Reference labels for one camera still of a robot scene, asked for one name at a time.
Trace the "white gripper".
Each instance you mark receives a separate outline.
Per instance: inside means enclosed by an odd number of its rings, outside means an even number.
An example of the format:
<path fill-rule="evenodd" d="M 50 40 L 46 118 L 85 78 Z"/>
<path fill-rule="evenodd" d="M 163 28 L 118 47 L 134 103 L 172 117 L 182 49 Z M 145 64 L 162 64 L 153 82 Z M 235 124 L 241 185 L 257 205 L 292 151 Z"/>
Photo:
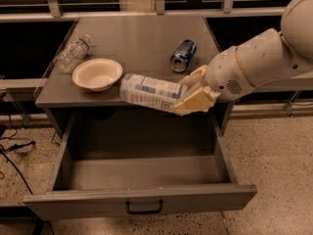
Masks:
<path fill-rule="evenodd" d="M 200 66 L 179 83 L 186 85 L 190 90 L 172 108 L 178 116 L 207 112 L 219 96 L 223 100 L 234 101 L 254 90 L 243 73 L 236 46 L 219 53 L 208 67 Z"/>

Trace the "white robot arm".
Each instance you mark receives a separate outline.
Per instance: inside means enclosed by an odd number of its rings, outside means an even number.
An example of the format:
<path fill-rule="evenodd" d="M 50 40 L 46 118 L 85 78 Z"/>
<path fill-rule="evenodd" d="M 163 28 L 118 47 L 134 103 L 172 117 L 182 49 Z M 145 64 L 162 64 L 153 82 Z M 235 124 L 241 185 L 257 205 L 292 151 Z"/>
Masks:
<path fill-rule="evenodd" d="M 269 81 L 312 70 L 313 0 L 291 0 L 281 29 L 269 28 L 232 46 L 185 76 L 186 94 L 173 106 L 179 116 L 205 112 L 217 99 L 234 101 Z"/>

